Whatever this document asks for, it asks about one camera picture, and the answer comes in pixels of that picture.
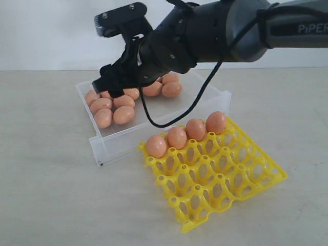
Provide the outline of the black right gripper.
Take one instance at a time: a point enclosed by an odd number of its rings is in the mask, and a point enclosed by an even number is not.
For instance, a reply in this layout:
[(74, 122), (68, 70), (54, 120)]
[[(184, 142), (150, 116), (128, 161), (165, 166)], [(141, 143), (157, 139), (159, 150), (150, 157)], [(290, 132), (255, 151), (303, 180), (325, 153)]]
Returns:
[(187, 73), (196, 66), (186, 41), (187, 21), (165, 18), (143, 38), (133, 38), (114, 65), (101, 67), (100, 78), (92, 82), (96, 93), (108, 91), (112, 98), (123, 96), (124, 89), (146, 87), (171, 71)]

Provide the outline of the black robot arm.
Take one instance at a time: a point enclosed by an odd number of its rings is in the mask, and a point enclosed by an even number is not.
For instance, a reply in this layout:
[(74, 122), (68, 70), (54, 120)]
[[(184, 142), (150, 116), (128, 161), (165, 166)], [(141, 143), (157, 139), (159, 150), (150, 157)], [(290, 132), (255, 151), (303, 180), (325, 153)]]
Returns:
[(97, 15), (97, 34), (122, 35), (121, 57), (100, 69), (97, 93), (113, 97), (146, 87), (159, 77), (187, 73), (198, 63), (251, 63), (273, 48), (327, 47), (327, 1), (172, 1), (173, 9), (152, 28), (147, 7), (131, 3)]

